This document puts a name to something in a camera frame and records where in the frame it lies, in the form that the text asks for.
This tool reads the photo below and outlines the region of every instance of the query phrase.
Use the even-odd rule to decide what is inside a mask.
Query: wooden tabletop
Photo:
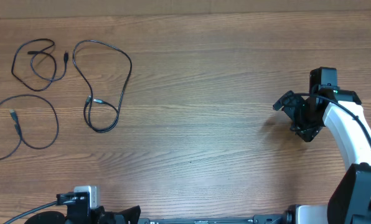
[[[57,76],[63,53],[81,40],[129,54],[133,73],[115,129],[98,134],[85,124],[90,91],[72,56],[66,76],[42,92],[11,75],[17,48],[38,38],[55,41]],[[46,81],[32,73],[26,52],[47,45],[27,45],[18,56],[16,73],[32,86]],[[127,59],[84,44],[77,64],[95,98],[117,105]],[[43,96],[60,123],[53,146],[21,144],[0,161],[0,223],[76,185],[99,185],[106,210],[140,205],[149,218],[250,217],[327,203],[345,172],[333,137],[324,128],[305,143],[272,110],[288,90],[307,92],[309,72],[320,66],[338,69],[339,86],[358,93],[371,127],[371,11],[0,20],[0,101]],[[47,58],[36,67],[49,77],[54,65]],[[9,109],[31,144],[52,140],[47,104],[11,100],[0,107],[0,156],[18,141]],[[93,107],[95,126],[114,117]]]

